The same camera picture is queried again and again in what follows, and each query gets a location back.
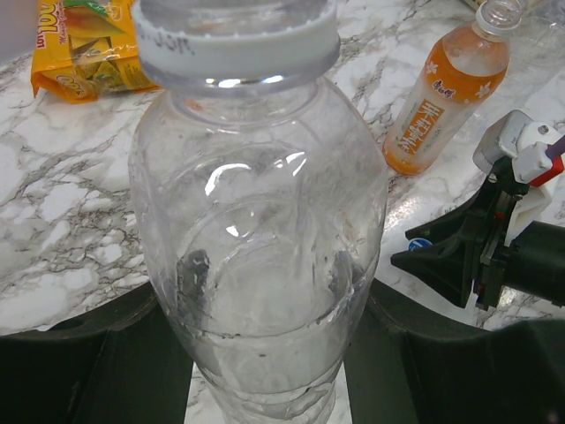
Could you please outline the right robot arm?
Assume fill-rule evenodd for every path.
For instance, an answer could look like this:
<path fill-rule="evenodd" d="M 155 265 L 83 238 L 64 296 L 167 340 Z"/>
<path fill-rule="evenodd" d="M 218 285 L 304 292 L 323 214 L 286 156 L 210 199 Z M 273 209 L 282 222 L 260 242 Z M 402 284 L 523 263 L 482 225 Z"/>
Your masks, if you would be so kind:
<path fill-rule="evenodd" d="M 393 254 L 393 266 L 415 276 L 457 307 L 497 307 L 508 287 L 564 304 L 564 230 L 534 221 L 509 244 L 510 216 L 533 192 L 514 179 L 511 161 L 498 160 L 462 206 L 406 231 L 427 245 Z"/>

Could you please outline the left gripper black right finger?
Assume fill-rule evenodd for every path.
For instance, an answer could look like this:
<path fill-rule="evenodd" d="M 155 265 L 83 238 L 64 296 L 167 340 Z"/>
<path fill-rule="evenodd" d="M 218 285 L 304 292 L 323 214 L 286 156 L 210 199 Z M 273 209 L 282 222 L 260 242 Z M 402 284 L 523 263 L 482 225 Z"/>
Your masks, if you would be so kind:
<path fill-rule="evenodd" d="M 355 423 L 562 423 L 564 323 L 475 328 L 379 280 L 345 361 Z"/>

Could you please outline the clear bottle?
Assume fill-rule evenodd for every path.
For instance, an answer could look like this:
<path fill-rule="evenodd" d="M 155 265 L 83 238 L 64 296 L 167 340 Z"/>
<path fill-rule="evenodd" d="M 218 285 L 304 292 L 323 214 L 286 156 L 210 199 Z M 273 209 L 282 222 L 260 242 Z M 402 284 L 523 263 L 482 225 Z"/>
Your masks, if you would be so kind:
<path fill-rule="evenodd" d="M 333 1 L 138 1 L 161 88 L 129 156 L 150 281 L 228 423 L 325 423 L 377 268 L 387 172 L 326 74 Z"/>
<path fill-rule="evenodd" d="M 501 92 L 531 96 L 564 66 L 564 2 L 532 1 L 511 39 L 511 60 Z"/>

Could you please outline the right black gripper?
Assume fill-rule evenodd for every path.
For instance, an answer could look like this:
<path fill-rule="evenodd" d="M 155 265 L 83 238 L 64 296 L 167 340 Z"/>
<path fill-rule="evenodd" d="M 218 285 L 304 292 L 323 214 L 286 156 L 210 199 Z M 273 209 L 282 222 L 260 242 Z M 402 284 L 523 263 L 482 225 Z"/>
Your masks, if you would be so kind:
<path fill-rule="evenodd" d="M 505 238 L 510 217 L 529 191 L 526 184 L 516 182 L 512 161 L 507 157 L 494 164 L 488 181 L 494 184 L 494 200 L 491 194 L 478 192 L 461 207 L 406 231 L 407 238 L 424 238 L 431 244 L 390 258 L 393 266 L 415 276 L 451 304 L 464 308 L 479 257 L 473 291 L 478 296 L 476 307 L 484 311 L 499 304 L 508 263 Z"/>

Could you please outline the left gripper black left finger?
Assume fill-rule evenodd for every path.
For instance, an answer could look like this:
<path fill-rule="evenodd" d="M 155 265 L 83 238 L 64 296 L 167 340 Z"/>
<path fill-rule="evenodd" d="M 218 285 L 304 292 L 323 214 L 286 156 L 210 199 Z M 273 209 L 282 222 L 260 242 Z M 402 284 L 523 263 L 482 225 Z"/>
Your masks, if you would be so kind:
<path fill-rule="evenodd" d="M 192 359 L 151 284 L 1 338 L 3 423 L 182 423 Z"/>

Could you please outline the orange juice bottle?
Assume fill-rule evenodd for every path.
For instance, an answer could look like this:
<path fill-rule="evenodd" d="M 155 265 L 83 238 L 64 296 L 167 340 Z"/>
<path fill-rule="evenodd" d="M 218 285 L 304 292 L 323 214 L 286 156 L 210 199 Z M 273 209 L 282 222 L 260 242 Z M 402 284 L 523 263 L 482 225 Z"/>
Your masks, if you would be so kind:
<path fill-rule="evenodd" d="M 485 1 L 471 23 L 442 36 L 382 145 L 388 166 L 414 176 L 429 168 L 478 106 L 502 83 L 509 38 L 526 1 Z"/>

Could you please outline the blue white bottle cap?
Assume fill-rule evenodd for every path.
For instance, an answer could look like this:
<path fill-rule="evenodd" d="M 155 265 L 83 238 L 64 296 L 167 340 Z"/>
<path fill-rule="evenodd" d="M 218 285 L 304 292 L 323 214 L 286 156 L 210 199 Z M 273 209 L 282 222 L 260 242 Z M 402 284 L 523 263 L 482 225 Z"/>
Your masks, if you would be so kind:
<path fill-rule="evenodd" d="M 427 238 L 412 238 L 409 240 L 408 250 L 414 251 L 431 246 L 433 243 Z"/>

